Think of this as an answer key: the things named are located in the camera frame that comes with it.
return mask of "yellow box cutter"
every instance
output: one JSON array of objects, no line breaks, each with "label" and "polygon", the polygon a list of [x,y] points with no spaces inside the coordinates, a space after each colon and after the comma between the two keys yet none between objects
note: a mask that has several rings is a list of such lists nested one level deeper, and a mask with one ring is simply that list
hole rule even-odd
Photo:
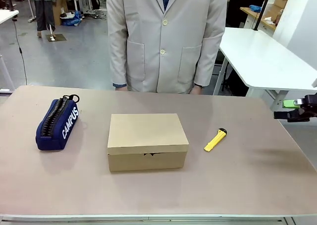
[{"label": "yellow box cutter", "polygon": [[218,129],[217,136],[205,146],[204,150],[210,152],[225,136],[227,135],[227,130],[224,128]]}]

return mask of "pencil case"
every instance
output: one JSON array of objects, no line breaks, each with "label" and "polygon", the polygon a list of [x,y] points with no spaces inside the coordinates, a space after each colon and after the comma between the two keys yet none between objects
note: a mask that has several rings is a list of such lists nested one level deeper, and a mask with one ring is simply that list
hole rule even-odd
[{"label": "pencil case", "polygon": [[78,119],[78,95],[64,95],[52,101],[36,130],[35,141],[42,151],[63,150]]}]

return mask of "blazer pocket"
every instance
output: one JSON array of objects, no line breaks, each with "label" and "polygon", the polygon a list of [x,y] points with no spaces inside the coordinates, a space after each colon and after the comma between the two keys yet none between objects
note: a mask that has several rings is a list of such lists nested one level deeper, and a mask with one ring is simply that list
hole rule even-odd
[{"label": "blazer pocket", "polygon": [[127,75],[132,79],[144,81],[144,44],[127,41]]},{"label": "blazer pocket", "polygon": [[193,48],[183,48],[178,72],[179,83],[186,84],[193,81],[201,49],[202,44]]}]

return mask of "black zipper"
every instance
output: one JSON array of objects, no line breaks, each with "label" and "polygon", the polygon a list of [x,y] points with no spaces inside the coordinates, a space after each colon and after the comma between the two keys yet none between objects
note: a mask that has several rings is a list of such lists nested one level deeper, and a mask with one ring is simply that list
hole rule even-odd
[{"label": "black zipper", "polygon": [[53,106],[53,110],[50,112],[50,114],[46,117],[42,130],[41,130],[41,136],[42,137],[51,137],[53,133],[53,129],[55,128],[55,124],[57,120],[59,119],[60,115],[66,108],[65,106],[68,104],[69,100],[67,98],[60,98],[55,105]]}]

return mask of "person's legs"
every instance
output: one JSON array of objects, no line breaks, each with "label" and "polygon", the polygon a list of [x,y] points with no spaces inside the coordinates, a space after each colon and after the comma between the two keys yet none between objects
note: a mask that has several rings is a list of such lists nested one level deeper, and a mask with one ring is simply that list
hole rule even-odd
[{"label": "person's legs", "polygon": [[44,0],[44,12],[47,28],[50,29],[52,26],[52,31],[55,31],[55,22],[54,22],[54,12],[53,12],[53,1]]},{"label": "person's legs", "polygon": [[44,15],[44,0],[35,0],[36,22],[38,24],[38,37],[41,37],[41,31],[46,30],[46,22]]}]

